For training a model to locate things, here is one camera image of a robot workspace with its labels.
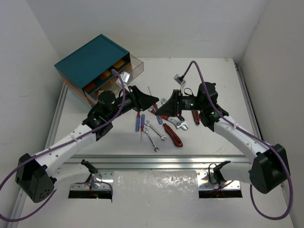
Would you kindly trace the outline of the small blue red screwdriver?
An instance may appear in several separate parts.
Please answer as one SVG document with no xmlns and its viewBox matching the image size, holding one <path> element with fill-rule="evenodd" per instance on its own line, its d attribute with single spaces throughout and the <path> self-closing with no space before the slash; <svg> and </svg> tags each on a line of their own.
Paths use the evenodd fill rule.
<svg viewBox="0 0 304 228">
<path fill-rule="evenodd" d="M 153 109 L 154 109 L 155 111 L 158 110 L 158 106 L 157 106 L 156 103 L 153 104 Z M 163 124 L 162 117 L 159 116 L 159 115 L 157 115 L 156 118 L 157 118 L 158 124 L 159 124 L 159 125 L 162 125 L 162 124 Z"/>
</svg>

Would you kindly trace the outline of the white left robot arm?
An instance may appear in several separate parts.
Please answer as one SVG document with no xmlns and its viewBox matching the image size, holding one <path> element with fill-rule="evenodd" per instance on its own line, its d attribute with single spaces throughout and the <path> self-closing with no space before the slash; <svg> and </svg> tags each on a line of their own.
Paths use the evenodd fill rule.
<svg viewBox="0 0 304 228">
<path fill-rule="evenodd" d="M 50 148 L 33 156 L 24 154 L 19 159 L 23 167 L 16 173 L 15 181 L 34 203 L 44 201 L 60 185 L 85 182 L 100 173 L 90 162 L 82 160 L 67 171 L 58 168 L 83 148 L 97 142 L 113 127 L 112 120 L 135 110 L 145 111 L 159 99 L 130 86 L 121 97 L 112 91 L 103 91 L 87 118 L 69 135 Z"/>
</svg>

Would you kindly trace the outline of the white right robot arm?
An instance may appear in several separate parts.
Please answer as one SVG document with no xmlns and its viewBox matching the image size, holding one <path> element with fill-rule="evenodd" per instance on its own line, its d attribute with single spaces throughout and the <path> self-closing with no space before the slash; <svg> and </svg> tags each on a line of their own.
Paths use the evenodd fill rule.
<svg viewBox="0 0 304 228">
<path fill-rule="evenodd" d="M 236 180 L 253 185 L 263 194 L 269 193 L 287 179 L 290 173 L 285 148 L 263 144 L 239 126 L 228 112 L 217 104 L 218 93 L 215 83 L 201 83 L 197 95 L 183 95 L 175 89 L 169 100 L 162 105 L 157 115 L 179 117 L 183 110 L 199 111 L 202 124 L 222 136 L 241 151 L 249 160 L 238 165 L 224 161 L 213 168 L 211 180 L 222 185 Z"/>
</svg>

